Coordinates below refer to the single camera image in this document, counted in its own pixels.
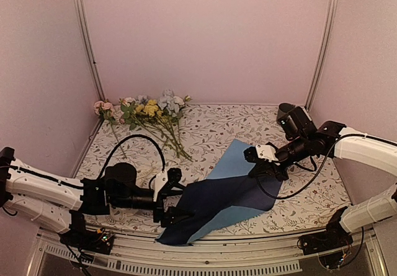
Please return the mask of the blue wrapping paper sheet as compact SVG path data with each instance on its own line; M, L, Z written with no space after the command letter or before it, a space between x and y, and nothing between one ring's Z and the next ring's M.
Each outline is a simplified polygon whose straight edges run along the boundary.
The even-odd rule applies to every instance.
M254 167L243 156L249 145L233 140L215 168L201 181L189 184L176 207L193 215L161 233L157 242L185 246L208 233L254 218L271 210L275 200L248 176Z

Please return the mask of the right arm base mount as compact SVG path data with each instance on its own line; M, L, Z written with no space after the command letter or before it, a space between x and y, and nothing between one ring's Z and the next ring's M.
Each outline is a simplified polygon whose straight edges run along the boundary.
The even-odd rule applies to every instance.
M352 243L353 239L350 233L346 233L344 230L326 229L300 236L297 241L297 248L302 250L304 255L319 254L342 248L335 253L318 257L323 268L339 270L348 263L347 258L351 255Z

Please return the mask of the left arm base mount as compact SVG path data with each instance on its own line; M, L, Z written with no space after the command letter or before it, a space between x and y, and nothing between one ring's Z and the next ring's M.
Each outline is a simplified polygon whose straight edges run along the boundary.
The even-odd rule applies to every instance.
M105 255L110 254L115 239L113 232L105 231L103 228L97 231L71 229L59 236L60 242L64 245L75 247L79 251L91 251Z

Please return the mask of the pink rose stem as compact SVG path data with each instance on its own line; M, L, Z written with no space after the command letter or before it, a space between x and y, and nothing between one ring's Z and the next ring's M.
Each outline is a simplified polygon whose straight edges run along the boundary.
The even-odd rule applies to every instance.
M116 128L125 123L122 118L121 106L114 105L109 100L98 100L94 103L95 114L110 127L110 131L115 137L117 144L120 143L120 139L116 133Z

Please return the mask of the white pink flower stem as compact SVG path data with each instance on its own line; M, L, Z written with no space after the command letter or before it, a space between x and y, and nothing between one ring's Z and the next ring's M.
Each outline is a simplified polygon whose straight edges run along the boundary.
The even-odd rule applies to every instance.
M152 134L164 146L171 148L175 145L169 120L156 99L147 99L145 96L137 99L126 97L120 99L120 106L124 124L128 125L130 130L141 128Z

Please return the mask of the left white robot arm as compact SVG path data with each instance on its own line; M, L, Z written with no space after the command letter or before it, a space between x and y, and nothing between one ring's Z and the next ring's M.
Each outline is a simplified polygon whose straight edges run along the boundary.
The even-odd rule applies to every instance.
M181 170L170 168L154 176L152 187L136 185L137 171L126 162L105 168L98 179L70 179L27 165L14 157L14 149L1 150L1 206L22 211L33 221L68 234L78 247L88 247L91 232L85 215L109 215L122 221L138 210L150 210L153 221L165 228L194 215L177 207L164 207L170 196L183 193Z

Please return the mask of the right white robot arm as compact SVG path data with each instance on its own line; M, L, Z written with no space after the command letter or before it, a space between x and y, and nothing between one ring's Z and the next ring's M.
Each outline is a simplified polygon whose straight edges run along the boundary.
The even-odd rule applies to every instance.
M252 146L244 151L254 164L249 176L258 180L271 176L287 180L287 169L305 158L348 159L396 175L396 143L359 132L343 123L327 121L316 127L305 108L290 107L277 119L288 144L277 148L272 143ZM396 215L396 185L353 206L339 209L326 225L321 244L335 248L345 233Z

